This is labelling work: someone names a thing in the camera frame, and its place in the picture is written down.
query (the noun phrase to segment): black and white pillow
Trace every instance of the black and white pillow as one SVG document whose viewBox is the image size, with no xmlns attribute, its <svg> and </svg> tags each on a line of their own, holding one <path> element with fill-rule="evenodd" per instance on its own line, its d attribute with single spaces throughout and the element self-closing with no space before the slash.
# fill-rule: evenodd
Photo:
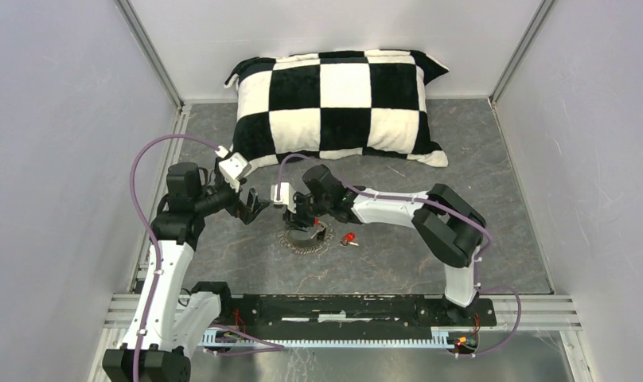
<svg viewBox="0 0 643 382">
<path fill-rule="evenodd" d="M 239 93 L 233 150 L 252 170 L 288 154 L 382 155 L 448 166 L 431 141 L 425 85 L 448 69 L 419 51 L 256 57 L 225 81 Z"/>
</svg>

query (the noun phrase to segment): white square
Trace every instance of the white square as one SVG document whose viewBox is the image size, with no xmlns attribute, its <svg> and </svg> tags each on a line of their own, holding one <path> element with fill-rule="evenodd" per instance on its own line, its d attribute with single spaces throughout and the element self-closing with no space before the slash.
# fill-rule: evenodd
<svg viewBox="0 0 643 382">
<path fill-rule="evenodd" d="M 319 59 L 278 62 L 278 63 L 275 64 L 275 66 L 272 68 L 272 70 L 283 70 L 283 69 L 298 68 L 300 66 L 319 65 L 319 62 L 320 62 Z"/>
<path fill-rule="evenodd" d="M 427 99 L 427 95 L 425 94 L 425 73 L 419 66 L 415 67 L 415 71 L 417 72 L 417 78 L 415 78 L 415 82 L 418 84 L 419 110 L 427 111 L 427 104 L 425 102 L 425 99 Z"/>
<path fill-rule="evenodd" d="M 385 57 L 385 56 L 410 56 L 411 52 L 405 50 L 383 50 L 373 49 L 364 51 L 366 57 Z"/>
<path fill-rule="evenodd" d="M 418 138 L 420 112 L 401 109 L 372 109 L 368 146 L 383 151 L 410 154 Z"/>
<path fill-rule="evenodd" d="M 385 56 L 385 57 L 366 57 L 369 64 L 413 64 L 413 56 Z"/>
<path fill-rule="evenodd" d="M 322 110 L 298 109 L 270 112 L 270 130 L 275 153 L 319 151 L 322 140 Z"/>
<path fill-rule="evenodd" d="M 319 72 L 321 107 L 371 107 L 368 64 L 323 64 Z"/>
<path fill-rule="evenodd" d="M 270 106 L 272 71 L 258 72 L 242 80 L 237 100 L 237 119 L 263 113 Z"/>
</svg>

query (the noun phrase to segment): black square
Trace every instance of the black square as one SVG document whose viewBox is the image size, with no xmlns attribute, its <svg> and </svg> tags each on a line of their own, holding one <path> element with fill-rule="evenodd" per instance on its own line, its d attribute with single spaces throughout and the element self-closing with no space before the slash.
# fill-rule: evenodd
<svg viewBox="0 0 643 382">
<path fill-rule="evenodd" d="M 272 70 L 275 66 L 275 62 L 259 62 L 257 64 L 250 65 L 243 72 L 240 73 L 240 84 L 244 81 L 245 78 L 249 77 L 252 74 L 267 72 Z"/>
<path fill-rule="evenodd" d="M 371 109 L 322 108 L 319 150 L 366 147 L 371 133 Z"/>
<path fill-rule="evenodd" d="M 345 58 L 321 58 L 319 62 L 324 64 L 368 64 L 367 57 L 345 57 Z"/>
<path fill-rule="evenodd" d="M 415 145 L 413 146 L 412 153 L 429 154 L 436 150 L 441 150 L 441 146 L 439 146 L 438 143 L 431 141 L 429 123 L 427 123 L 427 113 L 421 111 L 418 123 L 418 136 L 415 138 Z"/>
<path fill-rule="evenodd" d="M 310 65 L 274 70 L 270 82 L 270 111 L 320 107 L 319 69 L 320 65 Z"/>
<path fill-rule="evenodd" d="M 319 53 L 319 58 L 350 58 L 350 57 L 363 57 L 363 50 L 340 50 L 337 52 L 323 52 Z"/>
<path fill-rule="evenodd" d="M 312 158 L 319 158 L 319 151 L 295 151 L 297 154 L 303 154 L 307 157 L 312 157 Z M 277 163 L 282 163 L 284 158 L 289 156 L 290 154 L 293 154 L 293 152 L 288 152 L 288 153 L 282 153 L 282 154 L 277 154 Z M 302 161 L 302 158 L 291 158 L 286 163 L 294 163 L 294 162 L 300 162 Z"/>
<path fill-rule="evenodd" d="M 418 77 L 413 64 L 370 64 L 372 106 L 418 110 Z"/>
<path fill-rule="evenodd" d="M 256 113 L 240 118 L 232 136 L 232 145 L 233 150 L 248 161 L 274 154 L 270 113 Z"/>
<path fill-rule="evenodd" d="M 361 155 L 373 155 L 376 157 L 398 158 L 398 159 L 408 158 L 408 154 L 401 154 L 401 153 L 397 153 L 396 151 L 383 151 L 383 150 L 374 149 L 372 147 L 364 147 L 364 149 L 361 152 Z"/>
</svg>

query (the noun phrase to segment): black robot arm segment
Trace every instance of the black robot arm segment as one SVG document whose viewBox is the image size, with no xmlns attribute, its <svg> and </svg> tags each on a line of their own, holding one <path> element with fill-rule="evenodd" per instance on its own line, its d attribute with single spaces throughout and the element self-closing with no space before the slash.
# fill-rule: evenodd
<svg viewBox="0 0 643 382">
<path fill-rule="evenodd" d="M 305 230 L 314 226 L 317 217 L 324 215 L 329 215 L 341 223 L 361 224 L 352 211 L 357 193 L 343 186 L 328 167 L 312 167 L 303 174 L 302 180 L 310 193 L 295 192 L 288 183 L 282 183 L 284 193 L 291 193 L 292 196 L 289 203 L 275 202 L 275 207 L 286 206 L 283 219 L 287 225 Z M 276 194 L 275 187 L 272 189 L 273 200 Z"/>
<path fill-rule="evenodd" d="M 447 185 L 435 185 L 427 193 L 427 199 L 485 227 L 483 216 Z M 449 215 L 448 221 L 444 222 L 439 218 L 444 214 L 441 209 L 425 204 L 413 212 L 411 222 L 437 259 L 451 267 L 468 267 L 476 247 L 483 241 L 483 234 L 455 216 Z"/>
<path fill-rule="evenodd" d="M 169 192 L 160 200 L 158 214 L 151 223 L 158 240 L 175 240 L 179 245 L 188 243 L 196 249 L 205 228 L 205 217 L 225 209 L 231 216 L 249 224 L 270 204 L 259 199 L 254 189 L 249 190 L 247 203 L 243 203 L 240 192 L 225 181 L 220 160 L 216 160 L 212 185 L 202 184 L 200 170 L 205 174 L 208 171 L 196 163 L 182 162 L 169 168 L 166 177 Z"/>
</svg>

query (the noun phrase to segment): purple cable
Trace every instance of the purple cable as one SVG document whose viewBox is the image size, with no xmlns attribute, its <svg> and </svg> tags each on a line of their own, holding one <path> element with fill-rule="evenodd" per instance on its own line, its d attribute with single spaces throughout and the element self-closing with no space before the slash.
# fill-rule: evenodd
<svg viewBox="0 0 643 382">
<path fill-rule="evenodd" d="M 516 289 L 514 289 L 512 286 L 503 285 L 503 286 L 495 286 L 494 288 L 489 288 L 489 289 L 479 289 L 478 293 L 480 293 L 480 294 L 490 294 L 490 293 L 497 292 L 499 290 L 509 290 L 509 291 L 512 292 L 514 297 L 516 297 L 516 322 L 514 322 L 511 332 L 509 332 L 509 335 L 502 342 L 500 342 L 499 344 L 493 346 L 490 349 L 486 349 L 486 350 L 483 350 L 483 351 L 480 351 L 480 352 L 475 352 L 473 354 L 459 354 L 458 355 L 459 357 L 462 357 L 462 358 L 474 358 L 474 357 L 482 356 L 484 354 L 488 354 L 488 353 L 494 352 L 496 350 L 502 349 L 503 347 L 505 347 L 505 345 L 507 345 L 509 343 L 509 341 L 511 341 L 513 336 L 516 335 L 516 331 L 518 330 L 518 325 L 520 324 L 520 316 L 523 313 L 523 306 L 521 306 L 521 304 L 520 304 L 520 296 L 518 295 L 518 291 Z"/>
<path fill-rule="evenodd" d="M 210 328 L 217 328 L 217 329 L 226 330 L 226 331 L 228 331 L 228 332 L 230 332 L 230 333 L 237 334 L 238 336 L 244 337 L 244 338 L 246 338 L 246 339 L 248 339 L 248 340 L 251 340 L 251 341 L 254 341 L 254 342 L 258 342 L 258 343 L 259 343 L 259 344 L 261 344 L 261 345 L 267 345 L 267 346 L 270 346 L 270 348 L 265 348 L 265 349 L 252 349 L 252 350 L 247 350 L 247 351 L 245 351 L 245 352 L 239 352 L 239 353 L 215 353 L 215 354 L 216 354 L 217 356 L 219 356 L 219 357 L 246 356 L 246 355 L 248 355 L 248 354 L 267 353 L 267 352 L 279 352 L 279 351 L 281 351 L 281 350 L 283 350 L 283 349 L 284 349 L 284 346 L 283 346 L 283 345 L 278 345 L 278 344 L 274 344 L 274 343 L 272 343 L 272 342 L 268 342 L 268 341 L 261 340 L 261 339 L 259 339 L 259 338 L 256 338 L 256 337 L 253 337 L 253 336 L 250 336 L 250 335 L 248 335 L 248 334 L 246 334 L 246 333 L 240 332 L 240 331 L 239 331 L 239 330 L 237 330 L 237 329 L 233 329 L 233 328 L 231 328 L 230 326 L 220 325 L 220 324 L 211 324 L 209 327 L 210 327 Z"/>
<path fill-rule="evenodd" d="M 162 267 L 162 251 L 160 250 L 160 243 L 158 242 L 158 239 L 155 237 L 155 233 L 153 232 L 153 229 L 150 226 L 150 223 L 146 219 L 146 216 L 143 214 L 143 211 L 141 210 L 141 205 L 139 205 L 138 203 L 138 198 L 136 197 L 136 187 L 134 185 L 134 180 L 136 178 L 136 168 L 138 166 L 138 163 L 141 161 L 141 158 L 143 157 L 143 155 L 156 144 L 162 141 L 165 141 L 167 139 L 173 139 L 173 138 L 190 139 L 191 141 L 199 142 L 206 146 L 211 147 L 214 150 L 218 150 L 217 144 L 215 144 L 214 142 L 208 141 L 206 139 L 193 137 L 192 135 L 186 135 L 186 134 L 168 134 L 150 141 L 136 155 L 136 158 L 134 159 L 134 163 L 132 163 L 132 167 L 130 170 L 130 195 L 132 198 L 132 203 L 134 203 L 134 209 L 136 210 L 136 214 L 138 215 L 138 218 L 143 223 L 143 226 L 146 228 L 146 231 L 148 232 L 148 236 L 150 237 L 150 241 L 153 243 L 153 247 L 155 248 L 155 270 L 156 271 L 159 271 Z M 148 321 L 148 314 L 150 313 L 150 306 L 153 303 L 153 297 L 155 296 L 155 289 L 158 287 L 158 278 L 159 278 L 158 273 L 154 273 L 153 281 L 150 283 L 150 292 L 148 293 L 146 304 L 143 306 L 143 312 L 141 314 L 141 323 L 139 324 L 139 327 L 138 327 L 139 331 L 144 330 L 146 328 L 146 322 Z M 142 343 L 143 343 L 143 336 L 139 334 L 136 337 L 136 346 L 134 347 L 134 361 L 132 362 L 133 364 L 132 379 L 134 382 L 139 382 L 138 362 L 139 362 L 139 357 L 141 356 Z"/>
</svg>

